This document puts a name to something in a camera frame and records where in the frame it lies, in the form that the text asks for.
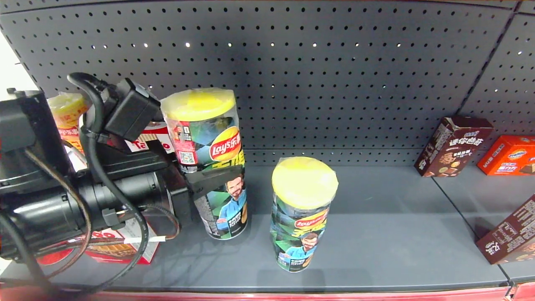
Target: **plastic wrap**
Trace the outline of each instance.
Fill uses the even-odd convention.
[[[167,130],[182,172],[244,166],[238,112],[232,90],[193,89],[161,100]],[[207,233],[237,236],[247,225],[247,190],[242,175],[195,200]]]
[[[278,265],[307,268],[325,232],[338,179],[325,163],[308,157],[281,158],[272,175],[271,237]]]
[[[47,99],[61,138],[83,153],[78,133],[78,118],[88,110],[86,100],[79,93],[59,92]]]

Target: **blue shirt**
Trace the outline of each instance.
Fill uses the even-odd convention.
[[[246,198],[246,189],[241,192],[237,200],[234,200],[234,198],[231,197],[231,200],[221,208],[221,211],[219,212],[219,218],[229,221],[241,210],[241,208],[243,208]]]
[[[307,252],[305,252],[304,247],[289,247],[288,250],[286,250],[286,254],[290,255],[291,259],[305,259],[310,257],[315,250],[315,246]]]

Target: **pegboard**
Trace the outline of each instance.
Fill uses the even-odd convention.
[[[106,0],[106,2],[119,2],[128,0]],[[85,5],[102,2],[102,0],[2,0],[0,13],[12,13],[28,10],[40,10],[53,7]]]
[[[306,156],[328,165],[345,166],[407,166],[414,165],[420,149],[246,149],[247,166],[276,165],[280,158]],[[485,151],[477,151],[470,165],[475,165]]]
[[[351,149],[413,149],[376,159],[411,165],[509,15],[423,2],[118,2],[13,12],[0,24],[47,96],[75,91],[74,71],[130,77],[158,97],[230,88],[246,149],[344,149],[340,163],[360,160]]]
[[[521,13],[535,14],[535,1],[522,1],[518,11]]]
[[[461,110],[487,118],[492,140],[504,134],[535,135],[535,17],[516,15],[480,81]]]
[[[135,1],[135,0],[106,0],[106,2],[119,2],[119,1]],[[72,5],[84,5],[89,3],[98,3],[102,0],[2,0],[2,6],[0,6],[1,13],[19,12],[27,10],[38,10],[50,7],[72,6]],[[482,5],[482,6],[495,6],[511,9],[515,6],[514,1],[510,0],[498,0],[498,1],[443,1],[456,4],[469,4],[469,5]]]

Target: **white cable tie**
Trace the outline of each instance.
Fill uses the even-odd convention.
[[[155,236],[149,238],[150,243],[156,243],[156,242],[164,242],[165,236]],[[131,238],[125,238],[124,244],[139,244],[141,243],[141,237],[131,237]]]

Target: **lay's logo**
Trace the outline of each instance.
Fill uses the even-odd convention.
[[[238,155],[241,150],[240,131],[231,126],[219,134],[210,146],[210,158],[214,161],[228,161]]]
[[[512,152],[511,154],[509,154],[507,156],[507,158],[509,158],[510,160],[517,160],[519,159],[520,157],[522,157],[523,155],[527,154],[528,152],[526,152],[525,149],[519,149],[519,150],[516,150],[514,152]]]
[[[295,221],[295,227],[296,228],[314,228],[314,226],[321,224],[325,221],[327,218],[328,209],[323,210],[320,213],[316,213],[312,216],[305,217],[304,219],[300,219],[298,221]]]

